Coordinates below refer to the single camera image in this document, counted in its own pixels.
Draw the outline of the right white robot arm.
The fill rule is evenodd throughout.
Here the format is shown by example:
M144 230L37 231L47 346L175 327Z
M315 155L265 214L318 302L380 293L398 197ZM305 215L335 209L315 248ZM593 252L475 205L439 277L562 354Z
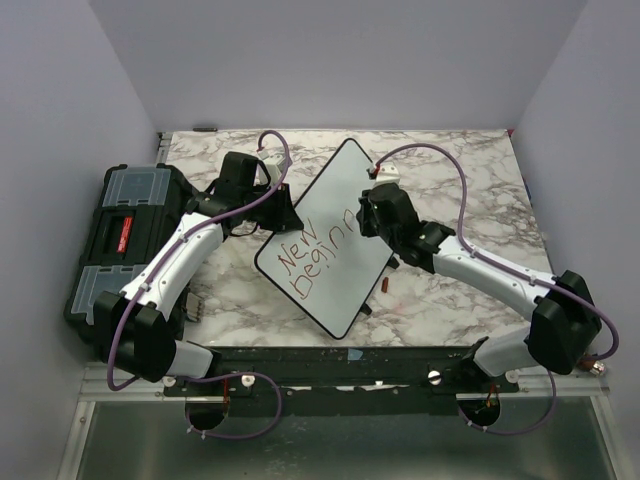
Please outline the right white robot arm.
M378 237L406 264L458 280L499 300L528 326L482 338L460 363L460 379L480 392L509 370L540 365L570 374L602 328L583 277L524 268L483 250L466 249L454 230L419 219L408 194L388 183L362 192L356 215L364 237Z

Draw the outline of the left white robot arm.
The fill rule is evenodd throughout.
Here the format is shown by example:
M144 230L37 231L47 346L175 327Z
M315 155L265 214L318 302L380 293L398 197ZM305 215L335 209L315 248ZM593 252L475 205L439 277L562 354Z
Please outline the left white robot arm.
M245 222L273 233L299 231L285 176L289 155L229 152L219 177L188 202L169 240L150 263L117 293L94 302L95 347L114 378L115 369L150 382L187 377L201 395L222 380L220 355L177 339L169 319L180 295L201 264Z

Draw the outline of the black framed whiteboard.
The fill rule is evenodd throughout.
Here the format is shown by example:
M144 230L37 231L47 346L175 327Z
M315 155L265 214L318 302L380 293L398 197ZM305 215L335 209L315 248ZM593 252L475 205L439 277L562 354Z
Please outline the black framed whiteboard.
M371 165L356 140L343 141L296 202L303 229L271 235L254 257L257 270L334 339L347 335L392 258L382 240L360 234L356 219Z

